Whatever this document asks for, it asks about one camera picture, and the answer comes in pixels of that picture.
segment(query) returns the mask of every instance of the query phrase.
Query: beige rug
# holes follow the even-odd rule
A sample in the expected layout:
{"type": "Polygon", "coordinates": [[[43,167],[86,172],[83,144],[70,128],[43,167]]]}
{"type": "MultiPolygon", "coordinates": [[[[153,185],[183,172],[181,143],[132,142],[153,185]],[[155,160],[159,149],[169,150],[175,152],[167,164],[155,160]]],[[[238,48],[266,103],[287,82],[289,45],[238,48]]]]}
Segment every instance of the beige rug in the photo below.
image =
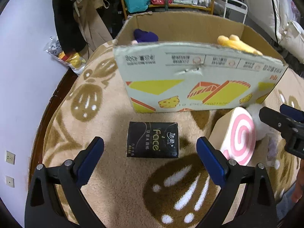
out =
{"type": "MultiPolygon", "coordinates": [[[[265,100],[279,110],[282,103],[304,107],[304,80],[288,69],[265,100]]],[[[104,139],[105,151],[82,192],[107,228],[174,227],[197,224],[219,191],[196,154],[196,141],[209,137],[216,121],[229,110],[173,113],[135,113],[112,54],[112,42],[100,46],[84,72],[55,112],[44,141],[43,163],[58,166],[74,159],[95,136],[104,139]],[[178,159],[127,158],[129,121],[177,122],[178,159]]],[[[294,182],[299,160],[283,150],[270,167],[276,199],[294,182]]],[[[268,138],[257,142],[250,165],[265,162],[268,138]]],[[[232,220],[242,197],[239,189],[226,221],[232,220]]],[[[60,199],[67,216],[76,222],[61,187],[60,199]]]]}

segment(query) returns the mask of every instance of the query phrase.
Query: metal screw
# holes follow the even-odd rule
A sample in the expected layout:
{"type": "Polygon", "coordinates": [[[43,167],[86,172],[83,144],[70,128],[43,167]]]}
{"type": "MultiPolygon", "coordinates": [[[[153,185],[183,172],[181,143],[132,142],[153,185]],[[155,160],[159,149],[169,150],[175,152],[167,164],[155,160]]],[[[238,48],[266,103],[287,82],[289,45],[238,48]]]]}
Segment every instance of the metal screw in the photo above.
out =
{"type": "Polygon", "coordinates": [[[228,163],[230,165],[236,165],[237,164],[237,162],[234,159],[229,159],[228,163]]]}
{"type": "Polygon", "coordinates": [[[68,159],[64,162],[65,166],[70,166],[72,164],[72,160],[68,159]]]}
{"type": "Polygon", "coordinates": [[[264,169],[264,168],[265,168],[265,166],[264,166],[262,163],[259,163],[257,166],[258,166],[260,169],[264,169]]]}
{"type": "Polygon", "coordinates": [[[43,168],[43,164],[38,164],[36,168],[37,170],[41,170],[43,168]]]}

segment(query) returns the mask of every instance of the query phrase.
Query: blue gripper pad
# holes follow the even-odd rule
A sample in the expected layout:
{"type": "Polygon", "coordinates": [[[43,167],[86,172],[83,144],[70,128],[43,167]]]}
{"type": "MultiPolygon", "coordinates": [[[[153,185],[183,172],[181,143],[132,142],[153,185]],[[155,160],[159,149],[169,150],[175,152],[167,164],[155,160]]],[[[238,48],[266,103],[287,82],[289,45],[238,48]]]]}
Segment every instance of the blue gripper pad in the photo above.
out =
{"type": "Polygon", "coordinates": [[[280,106],[280,113],[292,118],[296,122],[302,122],[302,123],[304,122],[304,112],[299,111],[291,106],[282,104],[280,106]]]}
{"type": "Polygon", "coordinates": [[[200,137],[196,142],[196,151],[214,184],[223,188],[226,183],[225,170],[213,154],[217,150],[214,149],[206,137],[200,137]]]}
{"type": "Polygon", "coordinates": [[[76,156],[73,172],[77,177],[76,185],[78,188],[88,183],[104,148],[103,139],[96,136],[89,146],[76,156]]]}

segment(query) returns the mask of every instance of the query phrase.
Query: yellow plush toy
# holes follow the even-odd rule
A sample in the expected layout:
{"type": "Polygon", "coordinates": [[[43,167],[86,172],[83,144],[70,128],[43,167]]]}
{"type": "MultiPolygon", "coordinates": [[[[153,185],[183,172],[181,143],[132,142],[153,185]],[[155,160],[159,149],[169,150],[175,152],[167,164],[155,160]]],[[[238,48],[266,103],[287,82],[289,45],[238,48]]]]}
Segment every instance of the yellow plush toy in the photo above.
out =
{"type": "Polygon", "coordinates": [[[236,35],[230,35],[230,38],[226,36],[219,36],[217,42],[222,46],[227,46],[236,50],[246,51],[248,53],[253,53],[257,55],[263,55],[262,52],[256,50],[255,48],[245,44],[240,38],[236,35]]]}

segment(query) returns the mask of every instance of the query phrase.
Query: wall socket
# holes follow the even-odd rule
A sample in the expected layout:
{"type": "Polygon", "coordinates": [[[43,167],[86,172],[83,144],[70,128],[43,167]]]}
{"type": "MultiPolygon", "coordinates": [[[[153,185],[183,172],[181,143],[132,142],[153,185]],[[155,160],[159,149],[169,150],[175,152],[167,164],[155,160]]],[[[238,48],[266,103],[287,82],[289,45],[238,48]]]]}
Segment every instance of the wall socket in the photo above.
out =
{"type": "Polygon", "coordinates": [[[5,161],[10,164],[15,164],[15,156],[13,153],[6,151],[5,161]]]}
{"type": "Polygon", "coordinates": [[[12,188],[15,187],[15,180],[12,177],[5,176],[6,185],[12,188]]]}

